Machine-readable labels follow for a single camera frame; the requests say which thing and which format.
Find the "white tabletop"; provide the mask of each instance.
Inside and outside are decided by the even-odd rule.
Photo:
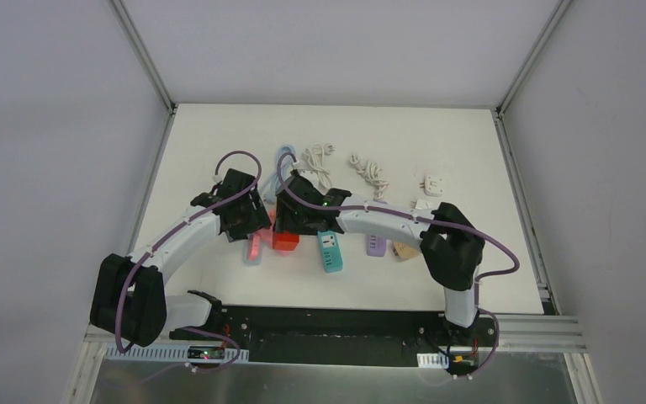
[[[483,281],[480,306],[499,313],[543,313],[488,110],[181,104],[136,246],[151,241],[181,216],[194,196],[211,189],[214,166],[227,152],[257,155],[265,178],[282,144],[295,146],[300,154],[315,142],[336,147],[326,158],[336,188],[372,197],[372,187],[347,162],[356,152],[383,169],[390,182],[385,194],[389,204],[409,206],[417,198],[455,204],[521,261],[517,273]],[[232,157],[227,167],[256,172],[247,157]],[[420,189],[426,173],[445,179],[442,198],[425,196]],[[432,280],[422,256],[400,261],[389,246],[385,257],[372,258],[365,253],[364,235],[339,235],[338,240],[344,269],[326,274],[316,237],[301,237],[285,258],[264,248],[257,266],[243,263],[244,242],[217,237],[172,276],[167,294],[202,290],[230,305],[444,310],[442,286]],[[510,266],[509,258],[487,243],[479,271]]]

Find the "power plug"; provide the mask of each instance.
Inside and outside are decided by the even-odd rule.
[[[410,207],[415,209],[435,209],[435,205],[432,202],[422,198],[417,198],[416,202],[411,202]]]
[[[442,196],[442,177],[427,174],[425,176],[425,194],[429,196]]]

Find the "white enclosure wall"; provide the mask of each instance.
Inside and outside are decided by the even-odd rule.
[[[506,120],[603,396],[646,401],[646,2],[575,2]]]
[[[105,1],[0,1],[0,402],[58,402],[166,112]]]
[[[125,0],[178,103],[498,105],[558,0]]]

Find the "teal power strip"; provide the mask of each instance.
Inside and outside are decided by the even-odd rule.
[[[323,256],[323,269],[327,274],[338,272],[343,269],[343,257],[341,248],[338,246],[338,237],[333,231],[318,233],[318,244],[320,254]]]

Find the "light blue cable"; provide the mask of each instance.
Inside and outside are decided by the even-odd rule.
[[[291,145],[283,145],[279,147],[278,150],[276,150],[276,161],[273,163],[274,167],[278,165],[278,160],[281,159],[281,156],[285,152],[291,152],[295,155],[296,149]],[[281,177],[286,177],[287,171],[291,168],[291,165],[293,163],[294,163],[294,159],[289,157],[289,159],[281,167],[281,170],[282,170]],[[266,181],[263,182],[263,185],[259,187],[259,189],[261,190],[263,201],[271,205],[275,204],[276,191],[278,191],[278,187],[280,186],[281,186],[281,183],[278,181],[278,175],[276,175],[276,173],[271,173],[271,175],[269,175],[268,178],[266,178]]]

